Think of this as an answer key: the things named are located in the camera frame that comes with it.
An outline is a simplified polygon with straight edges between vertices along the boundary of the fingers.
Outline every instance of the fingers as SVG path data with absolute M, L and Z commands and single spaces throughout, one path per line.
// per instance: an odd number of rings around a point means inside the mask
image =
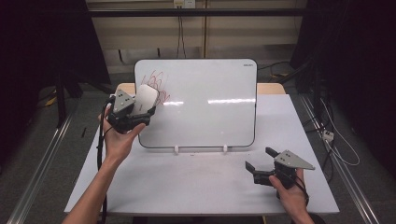
M 134 127 L 129 134 L 132 135 L 133 137 L 136 137 L 138 134 L 140 134 L 140 132 L 143 131 L 143 129 L 146 127 L 146 124 L 141 123 L 138 124 L 136 127 Z
M 300 179 L 297 178 L 296 181 L 298 181 L 298 182 L 303 181 L 303 183 L 300 183 L 300 184 L 304 184 L 304 169 L 297 168 L 296 174 L 300 178 Z
M 280 197 L 282 197 L 282 195 L 285 195 L 286 193 L 288 193 L 288 191 L 283 187 L 282 183 L 276 176 L 270 175 L 269 179 L 270 179 L 271 184 L 274 186 L 274 188 L 276 188 L 277 191 L 279 192 Z
M 106 110 L 105 110 L 105 117 L 107 117 L 109 111 L 110 111 L 110 106 L 106 107 Z M 98 120 L 100 121 L 101 118 L 102 118 L 102 114 L 99 114 L 99 115 L 98 115 Z

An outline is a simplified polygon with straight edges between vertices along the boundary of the hand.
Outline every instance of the hand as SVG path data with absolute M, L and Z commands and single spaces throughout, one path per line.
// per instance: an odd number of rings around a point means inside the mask
M 105 117 L 109 113 L 109 107 L 105 111 Z M 120 165 L 131 152 L 132 142 L 134 138 L 146 127 L 146 124 L 139 124 L 128 133 L 118 133 L 108 123 L 107 119 L 103 121 L 103 130 L 105 135 L 106 144 L 106 157 L 105 161 L 115 162 Z
M 296 173 L 300 178 L 296 178 L 297 183 L 303 186 L 304 170 L 297 169 Z M 285 208 L 285 211 L 295 223 L 314 223 L 306 211 L 305 194 L 297 186 L 294 185 L 290 189 L 285 189 L 276 176 L 271 175 L 269 179 L 274 188 L 279 192 L 280 202 Z

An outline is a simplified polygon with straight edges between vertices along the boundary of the electrical outlet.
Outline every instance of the electrical outlet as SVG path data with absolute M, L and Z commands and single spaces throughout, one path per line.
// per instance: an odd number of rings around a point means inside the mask
M 195 8 L 195 0 L 184 0 L 184 8 Z
M 322 133 L 322 139 L 327 140 L 330 143 L 334 139 L 334 133 L 324 130 Z
M 184 8 L 184 0 L 174 0 L 175 8 Z

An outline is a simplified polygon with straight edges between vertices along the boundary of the black curtain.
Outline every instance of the black curtain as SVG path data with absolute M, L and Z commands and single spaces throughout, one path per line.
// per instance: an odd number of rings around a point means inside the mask
M 355 131 L 396 176 L 396 16 L 392 10 L 388 1 L 351 1 L 322 71 Z
M 70 14 L 71 10 L 81 12 Z M 109 83 L 106 64 L 84 0 L 2 1 L 0 6 L 3 162 L 35 112 L 39 91 L 91 80 Z

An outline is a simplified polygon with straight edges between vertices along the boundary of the wire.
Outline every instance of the wire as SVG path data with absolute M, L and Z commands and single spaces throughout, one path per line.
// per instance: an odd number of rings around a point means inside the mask
M 301 125 L 306 126 L 307 124 L 309 124 L 309 122 L 311 122 L 312 120 L 316 119 L 316 117 L 313 117 L 312 119 L 306 120 L 304 122 L 301 123 Z
M 334 176 L 334 167 L 333 167 L 333 164 L 332 164 L 332 158 L 330 157 L 330 155 L 332 154 L 332 151 L 331 150 L 328 150 L 327 151 L 327 153 L 326 153 L 326 158 L 324 159 L 324 162 L 323 162 L 323 164 L 321 165 L 321 170 L 323 171 L 323 173 L 324 173 L 324 168 L 326 167 L 326 164 L 327 164 L 327 161 L 330 161 L 330 165 L 332 166 L 332 172 L 331 172 L 331 174 L 330 174 L 330 177 L 329 177 L 329 179 L 327 180 L 327 183 L 328 184 L 330 184 L 330 182 L 332 182 L 332 178 L 333 178 L 333 176 Z
M 122 54 L 120 49 L 119 49 L 119 59 L 122 64 L 125 64 L 125 61 L 122 59 Z
M 180 17 L 180 27 L 181 27 L 181 43 L 183 44 L 184 58 L 187 58 L 187 56 L 186 56 L 186 49 L 184 48 L 183 18 L 181 18 L 181 17 Z
M 272 74 L 272 66 L 270 66 L 270 79 L 268 79 L 268 83 L 270 83 L 272 81 L 272 78 L 274 77 L 274 75 Z
M 332 111 L 332 107 L 331 107 L 330 105 L 324 105 L 324 106 L 325 106 L 325 107 L 329 107 L 330 110 Z M 312 132 L 317 132 L 317 131 L 321 132 L 323 129 L 325 129 L 325 128 L 330 124 L 330 119 L 333 117 L 333 112 L 332 112 L 331 114 L 332 114 L 332 115 L 329 117 L 329 119 L 326 120 L 326 123 L 325 123 L 325 124 L 319 123 L 319 122 L 318 122 L 318 125 L 319 125 L 318 128 L 313 129 L 313 130 L 305 131 L 305 133 L 312 133 Z M 302 123 L 303 127 L 304 127 L 305 125 L 307 125 L 307 124 L 309 123 L 309 121 L 314 120 L 314 119 L 317 119 L 317 118 L 316 118 L 316 117 L 313 117 L 312 119 L 307 120 L 307 121 L 305 121 L 304 123 Z
M 345 139 L 345 137 L 344 137 L 343 135 L 340 134 L 340 132 L 338 131 L 338 129 L 335 127 L 334 123 L 332 122 L 332 118 L 331 118 L 331 115 L 330 115 L 329 110 L 327 109 L 327 107 L 325 106 L 324 108 L 325 108 L 325 110 L 326 110 L 327 115 L 329 116 L 329 120 L 330 120 L 330 122 L 332 123 L 332 126 L 334 127 L 335 131 L 336 131 L 336 132 L 341 136 L 341 138 L 349 145 L 349 147 L 352 149 L 353 153 L 355 153 L 356 158 L 358 159 L 358 161 L 357 161 L 356 163 L 352 163 L 352 162 L 349 162 L 349 161 L 345 161 L 345 160 L 341 157 L 340 154 L 338 154 L 337 152 L 334 151 L 334 149 L 332 148 L 332 146 L 330 146 L 330 144 L 329 144 L 329 142 L 328 142 L 327 140 L 324 140 L 324 141 L 327 143 L 327 145 L 329 146 L 329 149 L 334 153 L 334 155 L 335 155 L 338 159 L 340 159 L 343 163 L 348 164 L 348 165 L 353 165 L 353 166 L 359 165 L 359 164 L 361 163 L 361 158 L 359 157 L 358 153 L 357 153 L 356 150 L 353 148 L 353 146 L 350 145 L 350 144 L 348 143 L 348 141 Z
M 270 65 L 266 65 L 266 66 L 264 66 L 264 67 L 258 68 L 257 70 L 262 70 L 262 69 L 264 69 L 264 68 L 268 68 L 268 67 L 271 67 L 271 66 L 280 64 L 280 63 L 289 63 L 289 62 L 283 61 L 283 62 L 272 63 L 272 64 L 270 64 Z
M 180 48 L 180 33 L 181 33 L 180 17 L 178 17 L 178 41 L 177 41 L 177 55 L 176 55 L 176 58 L 178 58 L 178 49 Z
M 105 111 L 107 108 L 107 105 L 110 103 L 114 103 L 115 100 L 115 96 L 112 96 L 110 98 L 108 98 L 105 101 L 105 104 L 102 107 L 102 113 L 101 113 L 101 118 L 100 118 L 100 123 L 99 123 L 99 140 L 98 140 L 98 146 L 96 147 L 98 149 L 97 151 L 97 157 L 96 157 L 96 162 L 97 162 L 97 167 L 98 170 L 102 167 L 102 157 L 103 157 L 103 142 L 105 140 L 105 135 L 108 131 L 111 130 L 111 128 L 109 128 L 104 135 L 102 135 L 103 133 L 103 122 L 105 120 Z M 106 216 L 107 216 L 107 195 L 105 197 L 105 199 L 103 200 L 103 207 L 102 207 L 102 223 L 104 224 L 106 222 Z
M 108 133 L 108 131 L 110 131 L 113 127 L 110 127 L 109 129 L 107 129 L 107 131 L 103 134 L 103 137 L 106 136 L 106 134 Z

